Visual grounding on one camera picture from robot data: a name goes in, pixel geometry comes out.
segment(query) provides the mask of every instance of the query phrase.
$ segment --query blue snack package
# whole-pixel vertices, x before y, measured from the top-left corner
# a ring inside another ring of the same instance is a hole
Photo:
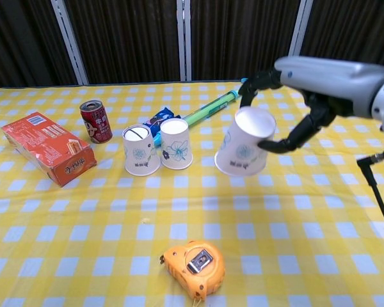
[[[161,130],[161,124],[170,118],[180,118],[180,115],[174,116],[173,112],[166,107],[156,113],[154,117],[143,123],[143,125],[148,126],[149,129],[151,129],[152,137],[155,137],[155,135]]]

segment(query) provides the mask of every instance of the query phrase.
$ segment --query water gun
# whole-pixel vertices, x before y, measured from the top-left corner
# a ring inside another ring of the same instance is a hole
[[[237,94],[237,91],[229,91],[195,112],[183,117],[183,120],[188,123],[190,128],[200,123],[202,120],[211,117],[216,112],[226,108],[230,103],[235,102],[238,97],[239,95]],[[161,146],[161,131],[155,135],[154,144],[155,147]]]

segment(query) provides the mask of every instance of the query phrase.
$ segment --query dark curtain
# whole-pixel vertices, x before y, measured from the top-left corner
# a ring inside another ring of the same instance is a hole
[[[176,0],[65,0],[88,81],[176,81]]]
[[[191,0],[193,80],[238,79],[289,52],[300,0]]]
[[[384,0],[314,0],[301,55],[384,65]]]
[[[77,84],[50,0],[0,1],[0,87]]]

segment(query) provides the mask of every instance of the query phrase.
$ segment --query metal pole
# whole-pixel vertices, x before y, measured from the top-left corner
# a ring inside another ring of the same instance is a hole
[[[71,65],[79,85],[88,85],[88,78],[85,71],[81,54],[78,49],[76,37],[65,8],[64,0],[51,0],[52,8],[56,14],[58,26],[63,35],[64,44],[70,57]]]
[[[182,0],[177,0],[178,47],[179,47],[179,74],[180,80],[186,80],[185,73],[185,40],[184,40],[184,6]]]
[[[191,0],[185,0],[185,52],[186,52],[186,80],[192,81]]]
[[[308,18],[310,17],[312,6],[313,0],[300,1],[297,19],[293,30],[292,42],[289,49],[290,56],[300,55],[301,46],[303,45],[303,39],[305,37]]]

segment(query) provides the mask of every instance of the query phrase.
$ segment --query black stand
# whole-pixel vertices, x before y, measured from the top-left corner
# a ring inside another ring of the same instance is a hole
[[[384,152],[381,154],[372,155],[370,157],[366,157],[360,160],[357,160],[357,164],[360,167],[365,179],[367,180],[368,184],[371,186],[372,190],[374,191],[374,195],[376,196],[378,205],[380,206],[381,213],[384,217],[384,202],[381,198],[380,191],[377,188],[377,181],[374,178],[374,175],[372,174],[372,170],[370,165],[376,164],[384,159]]]

